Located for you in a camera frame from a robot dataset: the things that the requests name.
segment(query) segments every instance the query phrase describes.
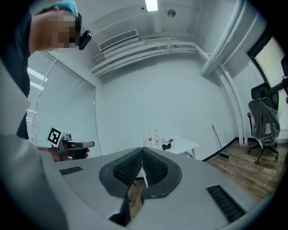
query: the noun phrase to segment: person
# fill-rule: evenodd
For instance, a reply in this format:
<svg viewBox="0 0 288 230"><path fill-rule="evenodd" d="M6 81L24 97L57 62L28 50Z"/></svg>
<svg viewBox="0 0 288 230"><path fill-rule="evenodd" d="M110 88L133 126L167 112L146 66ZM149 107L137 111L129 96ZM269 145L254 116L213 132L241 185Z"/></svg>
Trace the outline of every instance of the person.
<svg viewBox="0 0 288 230"><path fill-rule="evenodd" d="M81 23L82 17L73 0L55 3L35 16L27 12L18 22L13 35L9 35L6 45L1 47L1 58L12 79L26 97L30 90L27 73L30 55L36 51L75 47L80 41ZM29 139L26 117L23 118L17 135ZM60 161L56 148L37 148L49 152L54 161Z"/></svg>

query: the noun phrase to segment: broom handle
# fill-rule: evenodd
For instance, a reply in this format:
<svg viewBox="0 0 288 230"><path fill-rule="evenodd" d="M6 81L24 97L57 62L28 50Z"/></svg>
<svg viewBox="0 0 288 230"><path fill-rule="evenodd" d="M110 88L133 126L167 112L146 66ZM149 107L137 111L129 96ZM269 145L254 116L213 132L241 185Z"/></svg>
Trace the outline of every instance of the broom handle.
<svg viewBox="0 0 288 230"><path fill-rule="evenodd" d="M221 143L220 143L220 140L219 140L219 137L218 137L218 135L217 135L217 133L216 133L216 130L215 130L213 124L212 124L212 127L213 127L214 133L216 134L216 137L217 137L217 139L218 139L219 145L220 145L220 147L221 147L221 151L223 152L223 150L222 150L222 146L221 146Z"/></svg>

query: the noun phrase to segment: ceiling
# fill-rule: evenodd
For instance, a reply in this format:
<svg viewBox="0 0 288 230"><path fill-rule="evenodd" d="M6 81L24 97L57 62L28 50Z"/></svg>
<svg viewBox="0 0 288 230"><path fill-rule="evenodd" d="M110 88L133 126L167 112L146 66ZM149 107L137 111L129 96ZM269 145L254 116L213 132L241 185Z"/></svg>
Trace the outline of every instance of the ceiling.
<svg viewBox="0 0 288 230"><path fill-rule="evenodd" d="M147 12L144 0L75 0L83 26L90 30L97 48L100 43L136 29L139 36L196 33L204 0L157 0L158 11ZM175 10L173 18L168 10Z"/></svg>

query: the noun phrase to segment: broom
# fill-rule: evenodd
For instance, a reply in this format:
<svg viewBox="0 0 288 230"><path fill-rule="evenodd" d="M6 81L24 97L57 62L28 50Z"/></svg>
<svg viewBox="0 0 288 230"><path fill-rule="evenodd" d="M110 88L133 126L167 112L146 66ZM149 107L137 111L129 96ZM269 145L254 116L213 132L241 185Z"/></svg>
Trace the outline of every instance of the broom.
<svg viewBox="0 0 288 230"><path fill-rule="evenodd" d="M213 127L214 133L216 134L216 137L217 137L217 139L218 139L219 145L220 145L220 147L221 147L221 152L219 152L219 156L229 159L229 155L228 155L228 153L223 152L223 149L222 149L222 146L221 146L221 143L220 143L219 137L218 137L218 135L217 135L217 133L216 133L216 130L215 130L213 124L212 124L212 127Z"/></svg>

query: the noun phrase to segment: ceiling light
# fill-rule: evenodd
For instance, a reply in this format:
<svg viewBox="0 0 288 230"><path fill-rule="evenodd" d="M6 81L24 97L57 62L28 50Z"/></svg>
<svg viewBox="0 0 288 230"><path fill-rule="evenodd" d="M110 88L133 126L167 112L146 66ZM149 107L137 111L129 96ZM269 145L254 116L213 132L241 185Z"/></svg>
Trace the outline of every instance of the ceiling light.
<svg viewBox="0 0 288 230"><path fill-rule="evenodd" d="M158 5L157 0L145 0L147 11L157 11Z"/></svg>

